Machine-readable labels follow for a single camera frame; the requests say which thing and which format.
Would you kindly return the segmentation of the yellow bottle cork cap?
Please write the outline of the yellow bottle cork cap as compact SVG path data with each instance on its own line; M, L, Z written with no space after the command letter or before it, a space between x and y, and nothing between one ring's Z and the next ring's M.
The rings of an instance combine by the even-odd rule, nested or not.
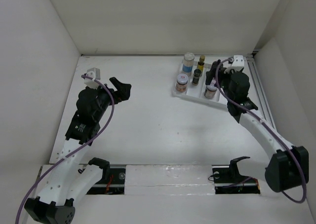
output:
M197 69L199 69L201 73L203 72L203 69L204 69L204 62L205 62L205 56L200 55L199 61L197 63Z

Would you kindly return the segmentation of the small black pepper grinder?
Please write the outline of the small black pepper grinder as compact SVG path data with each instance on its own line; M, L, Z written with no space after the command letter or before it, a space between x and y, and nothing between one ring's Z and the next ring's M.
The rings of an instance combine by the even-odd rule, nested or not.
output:
M200 69L194 70L192 85L198 85L201 74L202 74L202 71Z

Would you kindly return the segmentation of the dark jar white lid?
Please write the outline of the dark jar white lid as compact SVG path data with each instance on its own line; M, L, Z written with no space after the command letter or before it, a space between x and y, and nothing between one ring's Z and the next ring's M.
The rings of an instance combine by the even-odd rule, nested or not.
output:
M208 99L214 98L217 92L217 87L214 84L207 85L204 91L204 96Z

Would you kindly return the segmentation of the tall jar silver lid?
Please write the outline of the tall jar silver lid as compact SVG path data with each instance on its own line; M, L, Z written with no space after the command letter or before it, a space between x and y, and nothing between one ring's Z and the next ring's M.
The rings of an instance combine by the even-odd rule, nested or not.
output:
M194 59L195 59L195 55L191 52L188 52L184 55L182 72L186 74L187 76L191 76L192 74Z

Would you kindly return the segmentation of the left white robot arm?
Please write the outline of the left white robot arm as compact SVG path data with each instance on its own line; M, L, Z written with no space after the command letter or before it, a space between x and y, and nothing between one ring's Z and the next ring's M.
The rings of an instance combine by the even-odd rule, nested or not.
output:
M122 83L115 77L108 88L95 78L82 75L86 88L78 95L77 110L65 134L65 142L57 162L40 178L48 176L45 187L34 198L24 199L24 209L41 224L70 224L78 202L97 183L111 181L110 163L92 158L86 168L78 171L79 164L93 141L105 130L100 120L108 107L127 101L131 84Z

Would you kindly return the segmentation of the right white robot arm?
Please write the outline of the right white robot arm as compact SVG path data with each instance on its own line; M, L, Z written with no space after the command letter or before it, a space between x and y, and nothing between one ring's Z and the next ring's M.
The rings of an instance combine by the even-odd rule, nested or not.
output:
M302 186L307 192L309 181L309 153L303 146L296 147L283 138L266 120L257 114L257 106L250 100L249 77L243 73L244 62L226 59L230 67L223 67L224 61L212 63L206 72L205 84L214 85L227 99L230 115L244 127L261 145L269 158L264 169L264 178L274 192Z

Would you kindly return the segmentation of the white divided tray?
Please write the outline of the white divided tray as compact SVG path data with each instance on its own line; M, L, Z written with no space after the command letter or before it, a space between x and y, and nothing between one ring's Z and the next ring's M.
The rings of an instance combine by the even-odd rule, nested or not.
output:
M211 64L205 63L203 73L199 79L198 85L193 85L193 74L189 77L186 90L184 92L180 92L176 90L176 82L172 88L172 95L181 99L185 99L188 101L192 101L195 103L205 104L214 108L227 110L227 99L219 92L217 89L215 91L215 95L212 98L205 97L205 80L206 80L206 71L211 69Z

